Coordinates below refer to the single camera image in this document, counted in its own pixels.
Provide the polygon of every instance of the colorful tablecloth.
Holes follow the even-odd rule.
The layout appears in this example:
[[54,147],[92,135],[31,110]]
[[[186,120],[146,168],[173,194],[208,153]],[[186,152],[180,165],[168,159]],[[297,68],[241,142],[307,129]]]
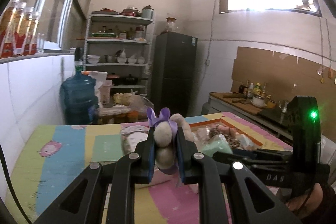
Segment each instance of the colorful tablecloth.
[[[263,148],[291,150],[291,146],[258,126],[230,113],[188,117],[188,123],[222,118],[263,143]],[[95,137],[119,134],[132,124],[39,126],[22,150],[11,175],[23,209],[35,220],[91,161]],[[177,178],[135,193],[135,223],[199,223],[198,195],[188,186],[176,187]],[[6,205],[19,224],[26,223],[8,192]]]

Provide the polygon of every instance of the table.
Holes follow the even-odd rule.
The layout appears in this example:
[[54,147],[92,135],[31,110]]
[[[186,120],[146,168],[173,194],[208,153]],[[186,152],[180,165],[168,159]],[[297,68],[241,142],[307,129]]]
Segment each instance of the table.
[[[222,118],[263,143],[263,148],[291,150],[291,146],[231,112],[188,117],[188,123]],[[23,209],[35,220],[91,161],[95,137],[115,135],[131,125],[147,122],[91,126],[39,126],[23,148],[11,175]],[[186,185],[177,188],[177,177],[135,192],[135,223],[199,223],[198,195]],[[6,205],[19,224],[26,223],[11,195]]]
[[233,104],[231,98],[221,98],[220,93],[212,92],[209,94],[208,103],[210,104],[209,113],[228,111],[258,125],[263,130],[268,131],[271,134],[276,134],[277,138],[284,136],[291,141],[293,140],[293,136],[287,130],[263,119],[260,116],[257,116],[261,109],[251,104],[248,106],[242,103]]

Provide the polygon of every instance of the refrigerator door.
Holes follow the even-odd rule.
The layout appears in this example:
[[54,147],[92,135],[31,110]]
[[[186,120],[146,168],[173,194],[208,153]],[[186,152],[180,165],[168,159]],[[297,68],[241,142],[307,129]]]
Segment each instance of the refrigerator door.
[[197,38],[169,32],[163,77],[192,80],[194,77],[196,47]]
[[162,108],[168,107],[170,113],[180,113],[186,117],[190,101],[190,93],[193,86],[192,80],[167,79],[162,81],[161,103],[156,109],[159,112]]

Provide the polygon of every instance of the large plastic water bottle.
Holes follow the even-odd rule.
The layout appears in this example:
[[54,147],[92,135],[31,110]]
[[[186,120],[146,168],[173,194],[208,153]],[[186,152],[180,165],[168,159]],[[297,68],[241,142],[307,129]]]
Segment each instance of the large plastic water bottle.
[[76,74],[66,79],[60,89],[62,108],[69,125],[92,124],[96,121],[98,98],[95,96],[96,80],[81,74],[75,53]]

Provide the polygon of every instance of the green led light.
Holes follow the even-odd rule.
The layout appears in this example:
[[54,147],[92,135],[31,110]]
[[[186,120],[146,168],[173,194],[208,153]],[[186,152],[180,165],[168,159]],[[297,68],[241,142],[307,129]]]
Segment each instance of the green led light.
[[310,113],[310,116],[311,116],[313,119],[315,119],[315,118],[317,117],[317,112],[316,112],[316,111],[312,111],[312,112]]

